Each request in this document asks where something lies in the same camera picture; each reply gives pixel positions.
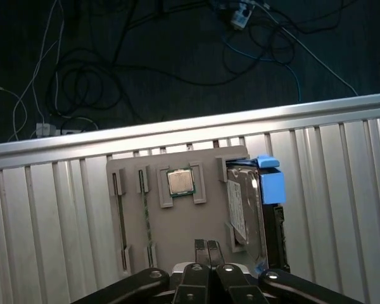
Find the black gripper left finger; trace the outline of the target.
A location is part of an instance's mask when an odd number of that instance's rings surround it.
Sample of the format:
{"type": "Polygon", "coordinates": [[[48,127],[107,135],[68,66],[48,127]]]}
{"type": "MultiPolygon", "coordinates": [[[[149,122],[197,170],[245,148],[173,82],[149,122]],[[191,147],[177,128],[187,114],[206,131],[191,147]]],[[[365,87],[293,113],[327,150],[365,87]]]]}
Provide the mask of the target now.
{"type": "Polygon", "coordinates": [[[195,261],[169,275],[148,268],[93,292],[75,303],[207,303],[210,276],[208,242],[194,241],[195,261]]]}

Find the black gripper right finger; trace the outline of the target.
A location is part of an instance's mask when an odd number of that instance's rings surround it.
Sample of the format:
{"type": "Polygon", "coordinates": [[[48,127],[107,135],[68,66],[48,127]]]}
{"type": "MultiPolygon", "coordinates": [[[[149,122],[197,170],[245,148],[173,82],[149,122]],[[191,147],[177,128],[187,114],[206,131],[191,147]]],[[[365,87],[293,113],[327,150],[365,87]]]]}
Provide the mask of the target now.
{"type": "Polygon", "coordinates": [[[226,263],[217,241],[208,241],[208,255],[216,303],[359,302],[281,269],[267,269],[253,277],[240,266],[226,263]]]}

